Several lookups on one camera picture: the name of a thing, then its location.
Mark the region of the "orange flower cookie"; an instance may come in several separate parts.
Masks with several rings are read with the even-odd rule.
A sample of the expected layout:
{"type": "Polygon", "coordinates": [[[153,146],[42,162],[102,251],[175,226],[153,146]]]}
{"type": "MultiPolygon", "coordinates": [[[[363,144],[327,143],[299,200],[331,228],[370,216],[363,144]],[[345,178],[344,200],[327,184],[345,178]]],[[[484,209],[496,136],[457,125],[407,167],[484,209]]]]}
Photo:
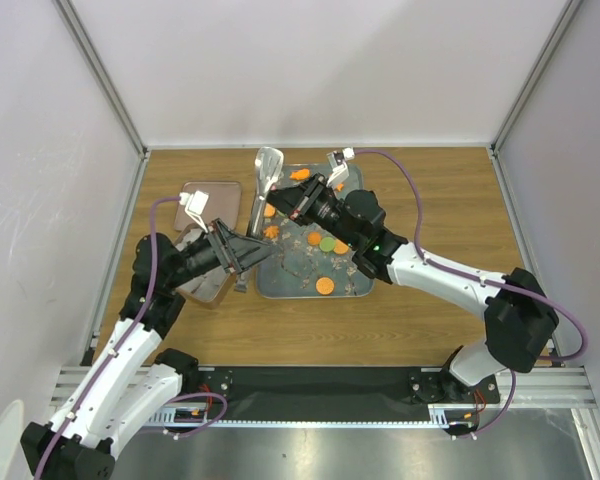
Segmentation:
{"type": "Polygon", "coordinates": [[[263,230],[263,236],[267,239],[276,239],[279,236],[280,229],[276,225],[267,226],[263,230]]]}

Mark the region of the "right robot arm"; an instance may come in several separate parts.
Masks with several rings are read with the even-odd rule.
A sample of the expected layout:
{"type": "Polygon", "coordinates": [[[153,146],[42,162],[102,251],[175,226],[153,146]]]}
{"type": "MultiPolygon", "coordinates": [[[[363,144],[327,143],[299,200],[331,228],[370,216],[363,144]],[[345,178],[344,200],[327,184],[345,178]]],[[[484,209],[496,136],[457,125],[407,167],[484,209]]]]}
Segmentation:
{"type": "Polygon", "coordinates": [[[430,254],[385,226],[386,212],[372,191],[339,198],[315,174],[272,190],[267,201],[294,223],[316,224],[347,244],[366,277],[426,292],[483,321],[484,340],[459,347],[441,368],[438,399],[462,402],[500,371],[530,372],[559,324],[533,274],[479,271],[430,254]]]}

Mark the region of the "orange waffle cookie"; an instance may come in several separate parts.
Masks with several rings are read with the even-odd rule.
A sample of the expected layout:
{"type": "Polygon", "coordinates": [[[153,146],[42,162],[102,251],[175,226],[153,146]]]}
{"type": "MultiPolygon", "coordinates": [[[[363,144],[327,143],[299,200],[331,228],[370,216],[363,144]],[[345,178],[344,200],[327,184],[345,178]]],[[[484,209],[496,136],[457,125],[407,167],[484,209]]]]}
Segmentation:
{"type": "Polygon", "coordinates": [[[322,240],[322,236],[319,232],[310,232],[307,236],[307,242],[311,246],[318,246],[322,240]]]}

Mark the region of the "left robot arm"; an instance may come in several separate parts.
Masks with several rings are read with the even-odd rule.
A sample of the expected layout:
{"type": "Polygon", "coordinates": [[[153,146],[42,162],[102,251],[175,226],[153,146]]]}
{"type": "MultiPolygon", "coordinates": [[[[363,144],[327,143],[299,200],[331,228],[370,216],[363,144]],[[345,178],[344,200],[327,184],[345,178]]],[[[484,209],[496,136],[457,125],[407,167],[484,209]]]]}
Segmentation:
{"type": "Polygon", "coordinates": [[[36,479],[108,479],[127,443],[149,417],[200,388],[198,361],[167,349],[136,386],[138,368],[171,330],[185,304],[178,287],[217,268],[242,273],[273,246],[241,235],[219,219],[177,248],[150,232],[136,245],[130,292],[107,342],[79,386],[45,424],[32,422],[20,444],[36,479]]]}

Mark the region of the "green round cookie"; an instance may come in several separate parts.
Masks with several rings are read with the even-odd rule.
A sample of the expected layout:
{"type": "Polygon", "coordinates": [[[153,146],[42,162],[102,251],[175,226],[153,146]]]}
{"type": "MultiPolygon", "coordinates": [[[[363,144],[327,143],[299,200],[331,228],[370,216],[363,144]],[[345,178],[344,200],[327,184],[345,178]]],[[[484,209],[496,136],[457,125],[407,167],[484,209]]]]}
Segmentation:
{"type": "Polygon", "coordinates": [[[332,252],[336,246],[336,240],[332,237],[323,237],[319,242],[319,249],[322,252],[332,252]]]}

